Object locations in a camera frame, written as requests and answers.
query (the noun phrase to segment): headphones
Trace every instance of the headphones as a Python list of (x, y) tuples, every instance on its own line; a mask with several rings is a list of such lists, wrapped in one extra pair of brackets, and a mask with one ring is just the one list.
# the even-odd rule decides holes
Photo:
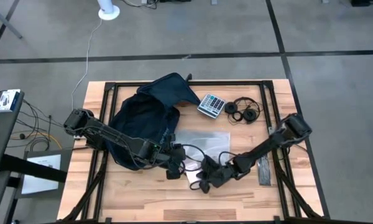
[[(242, 101), (242, 100), (244, 100), (246, 102), (246, 108), (244, 108), (243, 110), (237, 110), (237, 106), (238, 106), (239, 102)], [(254, 104), (257, 107), (256, 110), (251, 108), (252, 104)], [(257, 118), (260, 116), (260, 106), (259, 106), (259, 104), (255, 100), (253, 100), (252, 98), (249, 98), (249, 97), (240, 97), (233, 102), (226, 103), (225, 106), (224, 106), (224, 111), (225, 111), (225, 113), (228, 114), (228, 119), (229, 119), (229, 115), (232, 116), (232, 119), (234, 120), (233, 123), (237, 123), (237, 122), (245, 119), (246, 124), (251, 124), (254, 121), (256, 121)]]

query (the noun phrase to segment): wooden table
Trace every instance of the wooden table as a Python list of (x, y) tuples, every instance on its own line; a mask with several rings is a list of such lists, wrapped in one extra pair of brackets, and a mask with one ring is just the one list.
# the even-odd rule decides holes
[[(289, 113), (295, 113), (296, 107), (288, 80), (273, 80), (273, 83), (281, 118)], [(83, 107), (91, 110), (96, 117), (99, 116), (101, 109), (104, 85), (105, 82), (90, 82), (86, 92)], [(201, 99), (207, 93), (212, 93), (226, 101), (247, 96), (261, 103), (258, 86), (191, 86), (191, 88)], [(119, 89), (116, 111), (119, 111), (122, 101), (132, 96), (136, 89), (137, 87), (131, 86)], [(105, 122), (108, 122), (112, 93), (112, 91), (109, 92)], [(267, 94), (267, 98), (269, 106), (272, 106), (269, 94)], [(177, 108), (181, 114), (177, 129), (229, 131), (231, 133), (231, 152), (233, 153), (250, 151), (268, 138), (263, 113), (256, 122), (250, 125), (233, 126), (228, 122), (224, 112), (217, 119), (211, 119), (198, 112), (195, 105)], [(270, 111), (272, 121), (275, 123), (271, 108)], [(77, 141), (75, 147), (84, 146), (84, 143)], [(58, 218), (68, 215), (85, 192), (91, 154), (91, 149), (73, 152)], [(298, 191), (314, 211), (322, 215), (320, 198), (307, 152), (293, 146), (289, 157)], [(106, 217), (111, 217), (113, 222), (251, 221), (273, 220), (274, 215), (282, 218), (271, 153), (269, 161), (272, 186), (259, 185), (257, 166), (254, 166), (251, 173), (243, 179), (230, 180), (222, 187), (212, 188), (208, 194), (204, 194), (199, 190), (190, 190), (186, 177), (167, 180), (165, 171), (159, 168), (134, 172), (117, 165), (109, 156), (99, 220), (104, 221)], [(286, 190), (286, 195), (290, 214), (293, 215), (292, 200), (288, 190)], [(93, 214), (94, 200), (95, 195), (92, 195), (89, 217), (92, 217)]]

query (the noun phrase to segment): white device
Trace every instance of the white device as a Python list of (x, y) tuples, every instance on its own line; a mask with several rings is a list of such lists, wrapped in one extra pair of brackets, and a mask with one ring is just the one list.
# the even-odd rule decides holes
[(207, 94), (198, 106), (198, 111), (211, 118), (217, 118), (223, 109), (225, 101), (212, 94)]
[(12, 112), (21, 90), (6, 90), (1, 93), (0, 112)]
[(101, 9), (98, 12), (99, 18), (109, 21), (117, 18), (120, 14), (120, 8), (112, 4), (112, 0), (98, 0)]

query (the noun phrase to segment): clear plastic bag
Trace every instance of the clear plastic bag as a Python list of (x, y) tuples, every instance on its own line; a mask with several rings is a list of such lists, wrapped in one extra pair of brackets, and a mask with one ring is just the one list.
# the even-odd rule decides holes
[[(231, 134), (222, 131), (194, 131), (194, 130), (179, 130), (175, 132), (175, 142), (180, 144), (191, 144), (199, 147), (203, 152), (218, 162), (218, 156), (221, 152), (229, 152), (231, 145)], [(185, 154), (194, 160), (202, 161), (202, 153), (194, 147), (184, 146)], [(229, 154), (221, 155), (221, 164), (225, 164), (229, 160)], [(185, 166), (196, 164), (196, 161), (186, 159)]]

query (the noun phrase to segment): calculator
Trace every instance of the calculator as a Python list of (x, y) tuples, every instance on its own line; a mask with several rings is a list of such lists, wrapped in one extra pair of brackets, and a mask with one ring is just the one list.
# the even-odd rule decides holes
[(207, 94), (198, 106), (198, 111), (212, 118), (217, 118), (223, 109), (225, 101), (217, 96)]

